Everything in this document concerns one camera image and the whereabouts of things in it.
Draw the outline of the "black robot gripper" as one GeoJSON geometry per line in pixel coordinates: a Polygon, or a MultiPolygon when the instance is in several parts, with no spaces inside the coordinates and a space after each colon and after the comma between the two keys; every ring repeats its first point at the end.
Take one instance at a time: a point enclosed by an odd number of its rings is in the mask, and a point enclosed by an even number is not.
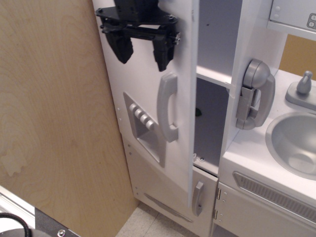
{"type": "Polygon", "coordinates": [[[178,18],[161,10],[157,0],[116,0],[115,6],[99,8],[102,33],[116,55],[125,64],[133,54],[131,39],[153,42],[154,57],[160,72],[165,71],[180,41],[178,18]]]}

